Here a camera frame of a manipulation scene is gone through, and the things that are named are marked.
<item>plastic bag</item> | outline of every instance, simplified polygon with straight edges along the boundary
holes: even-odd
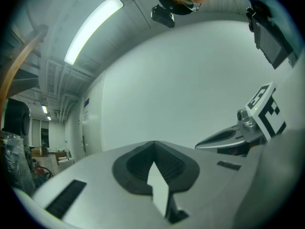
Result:
[[[1,148],[8,182],[31,196],[35,191],[35,183],[24,154],[23,139],[1,131]]]

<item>ceiling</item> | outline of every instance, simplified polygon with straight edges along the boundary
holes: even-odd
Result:
[[[21,66],[19,78],[39,78],[39,87],[26,90],[13,98],[28,104],[32,117],[46,119],[41,105],[48,107],[52,121],[65,123],[69,111],[82,92],[114,60],[149,37],[169,30],[150,18],[158,0],[121,0],[124,7],[106,20],[90,37],[73,66],[64,62],[68,47],[86,18],[104,0],[28,0],[14,19],[22,35],[32,30],[33,24],[46,24],[48,34],[36,48],[41,57],[31,53]],[[201,5],[196,13],[175,16],[177,26],[204,21],[210,14],[239,15],[246,21],[248,0],[211,0]],[[150,32],[149,37],[139,37]],[[8,34],[2,52],[17,44],[14,33]],[[1,60],[7,58],[2,53]]]

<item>fluorescent light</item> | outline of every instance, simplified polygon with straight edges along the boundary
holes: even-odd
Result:
[[[46,113],[46,114],[48,113],[48,111],[47,111],[47,107],[46,107],[46,106],[44,106],[44,105],[42,106],[42,110],[44,111],[44,113]]]
[[[73,65],[81,49],[96,29],[123,6],[124,4],[121,0],[106,0],[98,6],[81,25],[73,38],[67,51],[65,62]]]

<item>box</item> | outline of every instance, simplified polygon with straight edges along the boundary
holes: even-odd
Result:
[[[67,153],[66,152],[56,152],[55,153],[55,157],[56,157],[56,162],[57,162],[57,165],[59,165],[59,158],[60,157],[66,157],[67,156]]]
[[[33,148],[30,153],[32,154],[32,157],[41,157],[41,147]]]

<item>black slot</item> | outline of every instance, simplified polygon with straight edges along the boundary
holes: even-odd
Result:
[[[73,180],[46,208],[53,216],[61,219],[71,207],[87,183]]]
[[[227,162],[227,161],[219,161],[217,163],[219,166],[223,166],[223,167],[226,167],[226,168],[229,168],[229,169],[232,169],[232,170],[239,170],[241,165],[239,164],[234,164],[234,163],[230,163],[230,162]]]
[[[153,162],[172,193],[187,191],[199,175],[199,166],[193,159],[158,141],[148,142],[119,157],[112,173],[127,191],[152,195],[147,178]]]

